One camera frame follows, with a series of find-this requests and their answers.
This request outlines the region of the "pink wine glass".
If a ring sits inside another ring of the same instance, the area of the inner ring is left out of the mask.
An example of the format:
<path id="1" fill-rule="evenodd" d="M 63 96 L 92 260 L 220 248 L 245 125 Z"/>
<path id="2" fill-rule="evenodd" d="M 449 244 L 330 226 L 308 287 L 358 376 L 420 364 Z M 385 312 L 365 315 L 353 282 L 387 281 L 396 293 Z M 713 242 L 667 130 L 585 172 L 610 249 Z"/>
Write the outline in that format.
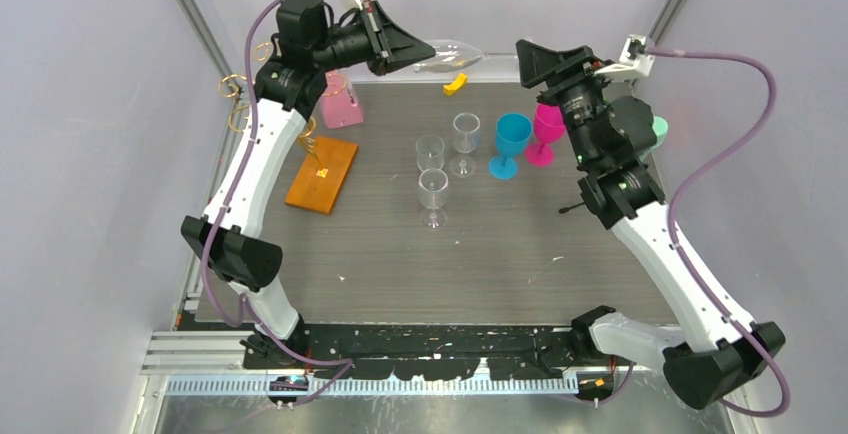
<path id="1" fill-rule="evenodd" d="M 555 160 L 552 144 L 566 133 L 562 114 L 557 107 L 538 104 L 533 120 L 535 141 L 525 150 L 525 159 L 536 167 L 546 167 Z"/>

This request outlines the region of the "clear wine glass top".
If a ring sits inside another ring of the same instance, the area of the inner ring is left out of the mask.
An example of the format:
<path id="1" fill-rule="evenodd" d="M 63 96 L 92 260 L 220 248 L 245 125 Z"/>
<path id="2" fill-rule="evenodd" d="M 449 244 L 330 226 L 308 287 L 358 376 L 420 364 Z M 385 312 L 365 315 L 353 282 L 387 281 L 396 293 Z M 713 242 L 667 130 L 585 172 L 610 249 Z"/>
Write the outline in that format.
<path id="1" fill-rule="evenodd" d="M 517 61 L 514 52 L 490 52 L 453 39 L 427 40 L 435 55 L 412 65 L 417 74 L 444 74 L 466 70 L 481 62 Z"/>

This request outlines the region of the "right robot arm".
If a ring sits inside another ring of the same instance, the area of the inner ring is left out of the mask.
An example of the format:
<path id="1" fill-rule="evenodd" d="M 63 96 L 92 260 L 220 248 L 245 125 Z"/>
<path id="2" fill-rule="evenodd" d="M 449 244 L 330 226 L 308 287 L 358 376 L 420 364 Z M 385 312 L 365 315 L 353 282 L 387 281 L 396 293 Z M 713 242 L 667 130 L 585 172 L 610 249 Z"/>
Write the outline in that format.
<path id="1" fill-rule="evenodd" d="M 574 357 L 591 365 L 615 356 L 659 372 L 693 409 L 725 403 L 775 370 L 783 331 L 755 320 L 723 288 L 677 223 L 679 197 L 667 196 L 645 163 L 657 142 L 651 107 L 633 96 L 603 97 L 608 84 L 645 78 L 671 51 L 631 35 L 614 61 L 586 46 L 556 51 L 527 40 L 516 55 L 521 85 L 538 88 L 539 103 L 564 122 L 584 205 L 635 256 L 678 323 L 661 328 L 600 306 L 571 321 Z"/>

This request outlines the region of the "clear wine glass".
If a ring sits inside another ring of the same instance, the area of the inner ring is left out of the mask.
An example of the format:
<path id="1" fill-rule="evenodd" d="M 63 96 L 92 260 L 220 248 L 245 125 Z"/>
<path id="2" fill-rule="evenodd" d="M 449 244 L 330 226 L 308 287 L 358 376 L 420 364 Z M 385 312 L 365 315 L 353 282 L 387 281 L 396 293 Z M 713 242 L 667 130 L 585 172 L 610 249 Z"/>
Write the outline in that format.
<path id="1" fill-rule="evenodd" d="M 476 162 L 471 154 L 479 146 L 481 121 L 476 114 L 463 112 L 453 119 L 452 146 L 456 156 L 451 159 L 449 168 L 458 178 L 467 178 L 474 174 Z"/>
<path id="2" fill-rule="evenodd" d="M 416 163 L 420 172 L 444 167 L 444 140 L 437 135 L 421 136 L 415 143 Z"/>
<path id="3" fill-rule="evenodd" d="M 481 62 L 517 61 L 514 52 L 490 52 L 453 39 L 427 40 L 435 55 L 412 65 L 417 74 L 444 74 L 466 70 Z"/>
<path id="4" fill-rule="evenodd" d="M 417 188 L 422 210 L 421 222 L 431 230 L 438 230 L 447 221 L 444 206 L 449 194 L 449 178 L 441 169 L 429 168 L 420 173 Z"/>

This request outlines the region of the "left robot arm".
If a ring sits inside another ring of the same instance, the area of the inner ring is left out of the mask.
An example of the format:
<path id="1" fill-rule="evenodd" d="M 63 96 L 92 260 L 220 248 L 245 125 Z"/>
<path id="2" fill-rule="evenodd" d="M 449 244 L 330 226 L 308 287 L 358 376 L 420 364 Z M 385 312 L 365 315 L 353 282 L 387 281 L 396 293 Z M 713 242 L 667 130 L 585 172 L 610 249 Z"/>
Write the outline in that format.
<path id="1" fill-rule="evenodd" d="M 327 88 L 326 74 L 364 64 L 376 76 L 435 55 L 399 27 L 376 0 L 351 7 L 336 23 L 325 0 L 274 0 L 248 30 L 244 47 L 249 120 L 224 178 L 181 234 L 200 261 L 239 296 L 255 332 L 248 347 L 280 366 L 309 363 L 302 315 L 279 279 L 281 247 L 260 238 L 279 171 Z"/>

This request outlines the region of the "blue wine glass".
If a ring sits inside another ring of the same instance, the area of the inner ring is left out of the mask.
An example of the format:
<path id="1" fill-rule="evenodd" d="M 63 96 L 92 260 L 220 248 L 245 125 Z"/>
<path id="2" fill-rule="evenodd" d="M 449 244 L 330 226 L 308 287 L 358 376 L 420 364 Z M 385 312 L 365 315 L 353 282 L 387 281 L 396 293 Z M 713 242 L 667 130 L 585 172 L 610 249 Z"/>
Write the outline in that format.
<path id="1" fill-rule="evenodd" d="M 494 137 L 497 154 L 488 164 L 494 178 L 509 180 L 517 174 L 515 158 L 525 151 L 532 135 L 532 121 L 523 114 L 507 113 L 497 120 Z"/>

